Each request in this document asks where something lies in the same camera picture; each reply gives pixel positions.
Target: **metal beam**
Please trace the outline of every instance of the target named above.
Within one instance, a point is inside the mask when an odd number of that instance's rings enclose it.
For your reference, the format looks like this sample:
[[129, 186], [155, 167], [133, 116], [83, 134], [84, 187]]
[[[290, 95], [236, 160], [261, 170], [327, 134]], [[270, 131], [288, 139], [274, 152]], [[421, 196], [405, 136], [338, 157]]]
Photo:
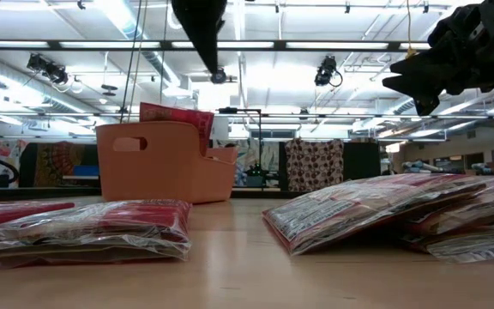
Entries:
[[[425, 42], [413, 42], [420, 50]], [[0, 51], [28, 52], [130, 52], [137, 49], [131, 40], [17, 40], [0, 39]], [[219, 51], [229, 52], [399, 52], [407, 51], [406, 41], [368, 40], [240, 40], [219, 41]], [[189, 41], [144, 40], [146, 52], [195, 52]]]

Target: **hanging fabric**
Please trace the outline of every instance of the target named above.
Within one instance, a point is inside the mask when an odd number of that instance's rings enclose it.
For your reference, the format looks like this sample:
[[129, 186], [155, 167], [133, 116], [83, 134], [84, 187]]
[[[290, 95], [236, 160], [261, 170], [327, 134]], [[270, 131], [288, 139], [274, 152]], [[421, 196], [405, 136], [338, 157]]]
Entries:
[[317, 191], [342, 182], [344, 143], [305, 142], [293, 139], [286, 143], [289, 191]]

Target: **packaged item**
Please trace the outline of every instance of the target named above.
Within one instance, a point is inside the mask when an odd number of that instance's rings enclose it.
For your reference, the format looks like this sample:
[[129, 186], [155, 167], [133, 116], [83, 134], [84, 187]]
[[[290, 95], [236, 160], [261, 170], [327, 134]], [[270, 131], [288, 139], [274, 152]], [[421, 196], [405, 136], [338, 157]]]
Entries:
[[186, 259], [190, 208], [191, 204], [174, 200], [98, 203], [0, 224], [0, 269]]
[[193, 124], [199, 131], [199, 149], [203, 156], [207, 152], [211, 129], [213, 127], [214, 114], [211, 112], [201, 112], [159, 106], [149, 103], [141, 103], [141, 122], [144, 121], [178, 121], [186, 124]]
[[442, 209], [409, 218], [404, 225], [406, 230], [419, 235], [437, 235], [494, 222], [494, 177], [482, 178], [488, 181], [482, 191]]
[[467, 175], [401, 174], [305, 194], [262, 213], [292, 255], [343, 239], [398, 215], [441, 208], [485, 187]]
[[460, 233], [429, 237], [424, 245], [434, 257], [450, 263], [494, 259], [494, 223]]
[[8, 202], [0, 203], [0, 224], [13, 221], [28, 215], [44, 213], [60, 209], [73, 208], [74, 203], [62, 202]]

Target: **wooden table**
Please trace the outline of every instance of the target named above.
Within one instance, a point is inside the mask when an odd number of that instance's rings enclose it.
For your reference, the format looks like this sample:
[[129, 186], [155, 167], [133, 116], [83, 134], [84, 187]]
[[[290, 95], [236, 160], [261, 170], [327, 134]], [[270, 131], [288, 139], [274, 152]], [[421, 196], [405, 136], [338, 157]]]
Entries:
[[0, 308], [494, 308], [494, 262], [347, 243], [289, 257], [260, 216], [283, 202], [196, 206], [189, 262], [0, 271]]

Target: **patterned fabric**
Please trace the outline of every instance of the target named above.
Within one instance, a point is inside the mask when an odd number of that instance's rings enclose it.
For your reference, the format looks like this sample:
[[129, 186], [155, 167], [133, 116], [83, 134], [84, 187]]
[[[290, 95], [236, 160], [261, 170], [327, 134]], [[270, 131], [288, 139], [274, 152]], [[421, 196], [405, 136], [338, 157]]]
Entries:
[[74, 167], [81, 164], [84, 152], [85, 145], [71, 142], [38, 144], [33, 186], [72, 185], [73, 181], [63, 181], [62, 176], [74, 174]]
[[294, 139], [286, 143], [285, 149], [289, 191], [317, 191], [342, 182], [342, 141]]
[[[258, 162], [258, 140], [224, 141], [215, 140], [214, 148], [222, 148], [232, 143], [238, 146], [238, 160], [236, 161], [235, 186], [247, 185], [247, 174], [249, 166], [254, 166]], [[280, 144], [278, 142], [262, 141], [262, 162], [261, 168], [265, 171], [277, 172], [280, 170]], [[269, 186], [277, 186], [276, 180], [267, 181]]]
[[[26, 148], [27, 142], [22, 140], [0, 141], [0, 160], [16, 167], [20, 171], [21, 154]], [[0, 175], [8, 174], [12, 177], [12, 172], [0, 164]], [[9, 185], [9, 188], [18, 188], [18, 180]]]

